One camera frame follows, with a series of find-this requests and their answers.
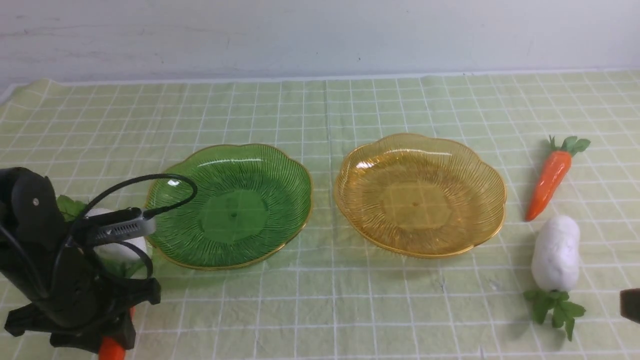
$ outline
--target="glass plate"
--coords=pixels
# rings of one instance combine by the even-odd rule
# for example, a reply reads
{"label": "glass plate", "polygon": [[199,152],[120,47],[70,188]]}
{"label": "glass plate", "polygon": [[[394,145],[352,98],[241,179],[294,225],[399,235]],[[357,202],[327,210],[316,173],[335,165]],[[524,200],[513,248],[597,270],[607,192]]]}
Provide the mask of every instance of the glass plate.
{"label": "glass plate", "polygon": [[355,149],[333,189],[365,238],[418,258],[461,254],[495,236],[505,219],[500,174],[452,140],[394,134]]}
{"label": "glass plate", "polygon": [[[148,236],[181,266],[215,270],[256,263],[293,239],[311,214],[309,172],[269,145],[215,145],[165,172],[198,185],[195,199],[158,215],[157,230]],[[146,207],[173,204],[190,193],[180,181],[158,180]]]}

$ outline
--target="green leaf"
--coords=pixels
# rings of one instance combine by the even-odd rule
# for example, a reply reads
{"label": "green leaf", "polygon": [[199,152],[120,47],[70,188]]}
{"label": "green leaf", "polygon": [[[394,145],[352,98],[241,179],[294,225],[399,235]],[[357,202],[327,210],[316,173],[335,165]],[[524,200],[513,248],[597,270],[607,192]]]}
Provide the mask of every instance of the green leaf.
{"label": "green leaf", "polygon": [[578,136],[569,136],[562,142],[560,150],[570,152],[576,141],[578,141]]}
{"label": "green leaf", "polygon": [[85,204],[81,201],[73,200],[66,195],[60,195],[56,199],[56,203],[58,204],[58,209],[62,216],[65,218],[65,221],[71,221],[75,219],[80,212],[84,209]]}
{"label": "green leaf", "polygon": [[554,315],[551,318],[552,326],[556,329],[560,329],[562,325],[564,325],[564,322],[566,321],[566,319],[567,319],[566,314],[564,313],[564,311],[562,311],[560,306],[557,305],[554,308]]}
{"label": "green leaf", "polygon": [[584,307],[570,301],[561,302],[560,308],[566,313],[567,316],[572,318],[579,318],[587,312]]}
{"label": "green leaf", "polygon": [[556,306],[556,301],[549,297],[548,293],[541,291],[533,302],[532,317],[539,324],[545,322],[549,310]]}
{"label": "green leaf", "polygon": [[580,139],[575,142],[573,148],[571,148],[571,155],[576,155],[578,152],[585,151],[589,145],[591,145],[591,141],[587,139]]}
{"label": "green leaf", "polygon": [[575,327],[575,320],[573,318],[567,319],[564,331],[566,331],[566,338],[569,341],[573,341],[573,328]]}
{"label": "green leaf", "polygon": [[549,142],[551,143],[551,151],[558,150],[558,148],[556,146],[556,137],[555,136],[549,135]]}
{"label": "green leaf", "polygon": [[528,290],[524,292],[524,298],[529,300],[529,301],[533,301],[536,297],[538,297],[538,294],[540,294],[540,292],[542,292],[542,290]]}

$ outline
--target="green plate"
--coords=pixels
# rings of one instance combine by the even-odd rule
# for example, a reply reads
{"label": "green plate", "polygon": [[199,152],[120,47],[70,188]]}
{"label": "green plate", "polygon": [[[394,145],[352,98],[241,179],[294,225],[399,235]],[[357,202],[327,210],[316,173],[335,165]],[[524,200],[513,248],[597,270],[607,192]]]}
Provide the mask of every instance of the green plate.
{"label": "green plate", "polygon": [[[302,230],[311,214],[309,172],[275,147],[216,145],[166,173],[189,177],[198,195],[156,217],[148,237],[170,261],[189,268],[238,268],[266,259]],[[174,204],[191,193],[187,184],[157,180],[147,209]]]}

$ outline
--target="white wall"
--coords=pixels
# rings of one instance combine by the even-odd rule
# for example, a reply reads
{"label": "white wall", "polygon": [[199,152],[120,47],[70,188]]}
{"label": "white wall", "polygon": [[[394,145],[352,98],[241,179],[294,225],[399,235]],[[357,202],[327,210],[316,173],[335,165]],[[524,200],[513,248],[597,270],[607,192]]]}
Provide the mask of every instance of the white wall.
{"label": "white wall", "polygon": [[639,0],[20,0],[0,86],[640,66]]}

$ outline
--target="yellow plate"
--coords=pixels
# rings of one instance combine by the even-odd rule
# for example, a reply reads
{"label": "yellow plate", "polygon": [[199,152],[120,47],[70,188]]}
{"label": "yellow plate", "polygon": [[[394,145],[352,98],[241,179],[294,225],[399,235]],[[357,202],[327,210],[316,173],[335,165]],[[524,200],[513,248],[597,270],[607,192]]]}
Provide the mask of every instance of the yellow plate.
{"label": "yellow plate", "polygon": [[365,238],[418,258],[461,254],[495,236],[507,191],[500,174],[452,140],[394,134],[347,155],[333,188]]}

